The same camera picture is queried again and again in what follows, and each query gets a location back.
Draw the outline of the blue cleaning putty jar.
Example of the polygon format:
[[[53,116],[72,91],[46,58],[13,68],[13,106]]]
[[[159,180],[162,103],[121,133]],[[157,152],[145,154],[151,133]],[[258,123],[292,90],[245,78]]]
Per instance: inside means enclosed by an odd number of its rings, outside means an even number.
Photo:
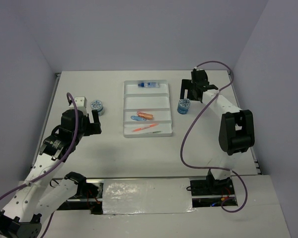
[[[178,106],[177,106],[177,111],[178,113],[185,115],[188,113],[189,108],[190,108],[190,100],[189,99],[180,99],[178,102]]]
[[[102,116],[105,113],[103,103],[100,100],[93,100],[90,103],[90,107],[92,110],[96,110],[99,116]]]

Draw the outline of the small blue cap bottle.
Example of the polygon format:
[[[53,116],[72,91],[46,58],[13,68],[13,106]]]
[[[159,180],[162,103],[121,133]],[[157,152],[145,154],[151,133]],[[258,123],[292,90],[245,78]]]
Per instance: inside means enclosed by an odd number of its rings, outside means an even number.
[[[159,88],[159,83],[158,82],[141,82],[138,83],[138,87],[140,88]]]

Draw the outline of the blue transparent eraser case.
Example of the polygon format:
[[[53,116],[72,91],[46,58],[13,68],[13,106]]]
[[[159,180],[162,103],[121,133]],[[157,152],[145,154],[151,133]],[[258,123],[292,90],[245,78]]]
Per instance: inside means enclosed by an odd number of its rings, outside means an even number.
[[[136,116],[136,115],[132,115],[131,119],[134,121],[146,121],[146,118],[140,117],[140,116]]]

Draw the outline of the orange eraser case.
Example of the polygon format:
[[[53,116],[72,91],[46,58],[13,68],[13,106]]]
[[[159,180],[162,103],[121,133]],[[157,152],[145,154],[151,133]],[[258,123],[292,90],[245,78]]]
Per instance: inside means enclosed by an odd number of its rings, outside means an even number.
[[[143,117],[143,118],[146,118],[146,119],[149,119],[149,120],[153,119],[153,115],[152,114],[144,113],[144,114],[140,114],[138,116]]]

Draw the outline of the orange highlighter pen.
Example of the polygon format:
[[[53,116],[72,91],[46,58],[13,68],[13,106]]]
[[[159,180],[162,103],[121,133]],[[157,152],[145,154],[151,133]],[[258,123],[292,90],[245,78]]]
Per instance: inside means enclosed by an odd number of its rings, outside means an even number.
[[[133,129],[132,132],[142,131],[142,130],[149,129],[149,128],[152,128],[152,127],[155,127],[155,126],[158,126],[158,123],[149,124],[149,125],[146,125],[146,126],[143,126],[143,127],[140,127],[140,128]]]

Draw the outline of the green white pen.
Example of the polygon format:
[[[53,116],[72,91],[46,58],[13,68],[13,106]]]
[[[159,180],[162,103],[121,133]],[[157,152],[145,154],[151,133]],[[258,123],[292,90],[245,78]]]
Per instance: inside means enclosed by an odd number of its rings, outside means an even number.
[[[141,135],[143,135],[143,134],[159,134],[159,133],[161,133],[160,130],[159,131],[151,131],[151,132],[141,133]]]

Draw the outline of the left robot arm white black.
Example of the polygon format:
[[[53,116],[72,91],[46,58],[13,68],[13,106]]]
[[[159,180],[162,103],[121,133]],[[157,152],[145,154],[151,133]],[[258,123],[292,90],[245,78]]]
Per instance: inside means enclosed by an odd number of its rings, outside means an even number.
[[[36,238],[43,223],[71,197],[95,198],[99,187],[87,182],[85,176],[69,172],[50,192],[45,194],[56,171],[65,163],[84,136],[101,133],[98,112],[69,109],[62,114],[60,125],[43,141],[35,165],[24,183],[11,192],[13,198],[0,210],[0,235],[6,238]]]

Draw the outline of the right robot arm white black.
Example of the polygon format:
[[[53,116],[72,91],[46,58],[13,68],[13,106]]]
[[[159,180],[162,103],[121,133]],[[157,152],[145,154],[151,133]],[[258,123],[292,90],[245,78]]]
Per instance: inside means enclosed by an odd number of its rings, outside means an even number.
[[[206,177],[207,191],[217,194],[228,187],[232,169],[241,154],[255,143],[253,114],[221,95],[221,89],[209,82],[206,71],[196,68],[191,71],[191,79],[181,82],[177,111],[182,115],[188,113],[192,101],[203,103],[204,111],[211,109],[221,120],[218,141],[224,157],[217,166],[208,166]]]

